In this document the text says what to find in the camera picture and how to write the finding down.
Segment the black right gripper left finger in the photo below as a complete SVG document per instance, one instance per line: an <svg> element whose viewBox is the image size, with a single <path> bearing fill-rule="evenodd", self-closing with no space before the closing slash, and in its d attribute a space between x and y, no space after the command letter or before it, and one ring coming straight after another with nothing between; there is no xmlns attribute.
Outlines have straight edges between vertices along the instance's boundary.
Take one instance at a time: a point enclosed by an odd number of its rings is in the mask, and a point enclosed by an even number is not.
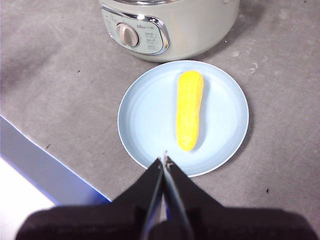
<svg viewBox="0 0 320 240"><path fill-rule="evenodd" d="M32 213L18 240L140 240L159 205L163 183L157 158L138 180L111 203L58 206Z"/></svg>

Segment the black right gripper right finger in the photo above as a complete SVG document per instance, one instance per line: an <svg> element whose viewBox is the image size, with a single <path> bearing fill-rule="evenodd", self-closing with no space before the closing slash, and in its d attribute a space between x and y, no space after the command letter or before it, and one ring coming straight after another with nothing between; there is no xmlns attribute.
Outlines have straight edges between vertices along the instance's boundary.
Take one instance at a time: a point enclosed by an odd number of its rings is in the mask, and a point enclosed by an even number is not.
<svg viewBox="0 0 320 240"><path fill-rule="evenodd" d="M316 240L300 214L278 208L227 207L165 158L167 216L193 240Z"/></svg>

